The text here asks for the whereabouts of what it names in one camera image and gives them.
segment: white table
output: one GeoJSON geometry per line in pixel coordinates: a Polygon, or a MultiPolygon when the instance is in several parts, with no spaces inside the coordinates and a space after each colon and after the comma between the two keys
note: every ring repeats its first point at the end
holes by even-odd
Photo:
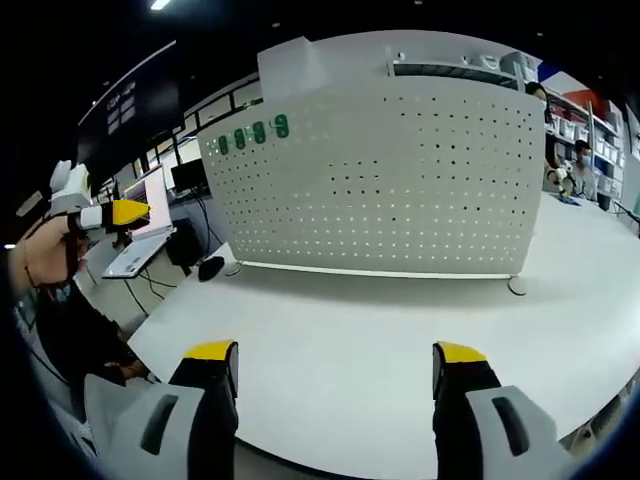
{"type": "Polygon", "coordinates": [[[192,275],[130,341],[169,380],[191,347],[240,344],[242,440],[366,478],[435,478],[431,345],[485,353],[556,421],[596,414],[640,365],[640,242],[613,215],[543,194],[523,276],[425,280],[243,267],[192,275]]]}

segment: green digit display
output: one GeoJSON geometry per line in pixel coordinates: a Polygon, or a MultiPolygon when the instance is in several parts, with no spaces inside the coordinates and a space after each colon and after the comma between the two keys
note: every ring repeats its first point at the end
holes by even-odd
{"type": "Polygon", "coordinates": [[[264,131],[264,123],[256,122],[253,124],[253,136],[256,143],[264,143],[267,140],[267,134],[264,131]]]}
{"type": "Polygon", "coordinates": [[[284,114],[276,115],[273,122],[276,126],[276,135],[278,138],[287,138],[289,136],[289,122],[284,114]]]}
{"type": "Polygon", "coordinates": [[[244,139],[244,132],[241,128],[238,128],[235,132],[233,132],[233,136],[236,139],[236,147],[238,150],[243,150],[246,146],[246,142],[244,139]]]}
{"type": "Polygon", "coordinates": [[[229,142],[227,142],[226,136],[218,137],[218,145],[220,146],[220,153],[223,155],[229,153],[229,142]]]}

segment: white perforated partition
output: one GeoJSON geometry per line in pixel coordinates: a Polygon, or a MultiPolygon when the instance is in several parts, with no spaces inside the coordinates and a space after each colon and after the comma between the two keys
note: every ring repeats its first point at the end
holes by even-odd
{"type": "Polygon", "coordinates": [[[467,80],[390,78],[265,103],[198,139],[240,260],[515,274],[540,202],[539,103],[467,80]]]}

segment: laptop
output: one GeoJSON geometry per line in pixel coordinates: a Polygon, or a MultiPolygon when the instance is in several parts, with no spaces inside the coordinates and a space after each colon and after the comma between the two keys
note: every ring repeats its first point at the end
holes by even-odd
{"type": "Polygon", "coordinates": [[[134,278],[164,247],[174,231],[162,166],[141,177],[124,191],[123,196],[149,205],[149,223],[131,231],[132,242],[111,262],[102,278],[134,278]]]}

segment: computer mouse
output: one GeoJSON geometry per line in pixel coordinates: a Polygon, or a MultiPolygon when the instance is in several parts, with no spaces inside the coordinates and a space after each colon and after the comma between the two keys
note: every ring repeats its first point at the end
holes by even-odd
{"type": "Polygon", "coordinates": [[[208,282],[222,270],[222,267],[224,267],[224,258],[222,257],[213,257],[205,260],[198,267],[198,280],[208,282]]]}

